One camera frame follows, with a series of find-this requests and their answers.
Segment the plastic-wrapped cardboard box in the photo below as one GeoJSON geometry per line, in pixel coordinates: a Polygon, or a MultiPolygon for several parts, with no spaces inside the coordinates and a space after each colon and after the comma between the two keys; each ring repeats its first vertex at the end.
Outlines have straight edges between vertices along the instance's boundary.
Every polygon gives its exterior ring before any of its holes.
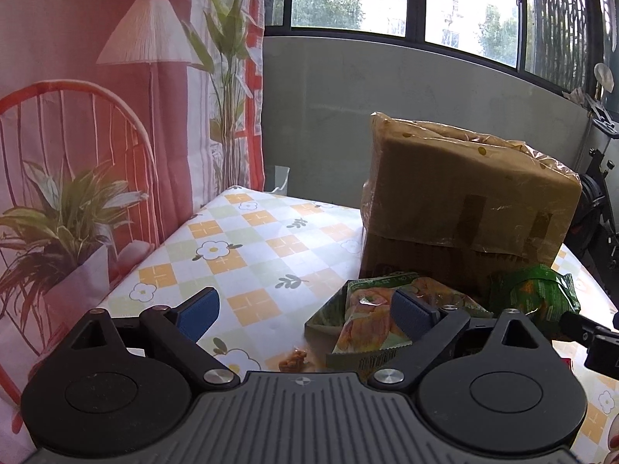
{"type": "Polygon", "coordinates": [[[483,299],[496,271],[552,265],[577,174],[523,142],[382,113],[371,127],[361,278],[416,271],[483,299]]]}

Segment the floor lamp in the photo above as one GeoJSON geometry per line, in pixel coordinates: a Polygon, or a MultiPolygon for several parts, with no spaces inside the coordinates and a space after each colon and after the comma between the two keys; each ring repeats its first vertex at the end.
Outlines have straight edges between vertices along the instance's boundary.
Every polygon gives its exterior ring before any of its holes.
{"type": "MultiPolygon", "coordinates": [[[[135,0],[120,20],[103,47],[97,64],[120,65],[147,63],[149,65],[149,115],[153,134],[153,157],[157,171],[156,123],[153,99],[153,63],[193,62],[190,45],[169,0],[135,0]]],[[[159,215],[159,242],[165,232],[161,214],[159,180],[155,188],[157,214],[159,215]]]]}

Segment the printed curtain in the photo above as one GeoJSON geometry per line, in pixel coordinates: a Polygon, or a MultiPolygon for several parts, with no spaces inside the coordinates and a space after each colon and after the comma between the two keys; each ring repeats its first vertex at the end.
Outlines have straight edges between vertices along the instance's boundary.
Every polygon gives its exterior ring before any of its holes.
{"type": "Polygon", "coordinates": [[[222,190],[262,189],[264,0],[0,0],[0,32],[0,463],[17,464],[20,395],[73,324],[222,190]]]}

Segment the silver bolt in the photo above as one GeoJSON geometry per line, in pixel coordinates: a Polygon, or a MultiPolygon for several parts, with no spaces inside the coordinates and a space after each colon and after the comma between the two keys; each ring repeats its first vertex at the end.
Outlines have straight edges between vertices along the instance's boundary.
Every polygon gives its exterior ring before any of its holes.
{"type": "Polygon", "coordinates": [[[227,384],[234,380],[234,373],[221,368],[209,370],[204,374],[204,380],[209,384],[227,384]]]}
{"type": "Polygon", "coordinates": [[[374,373],[374,379],[381,384],[397,384],[404,380],[404,373],[394,368],[383,368],[374,373]]]}

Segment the checkered tablecloth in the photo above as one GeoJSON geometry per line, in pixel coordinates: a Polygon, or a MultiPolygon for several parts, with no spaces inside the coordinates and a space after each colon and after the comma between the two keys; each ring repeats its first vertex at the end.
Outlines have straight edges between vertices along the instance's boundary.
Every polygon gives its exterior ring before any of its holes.
{"type": "MultiPolygon", "coordinates": [[[[114,317],[136,316],[214,287],[221,296],[219,319],[199,345],[240,376],[277,370],[294,348],[309,349],[307,319],[357,278],[361,233],[358,210],[236,187],[180,227],[101,306],[114,317]]],[[[612,328],[615,307],[567,248],[553,268],[573,275],[582,313],[612,328]]],[[[573,450],[584,463],[603,462],[619,415],[618,383],[584,368],[582,346],[555,342],[555,349],[572,358],[589,399],[573,450]]],[[[312,360],[320,367],[320,358],[312,360]]]]}

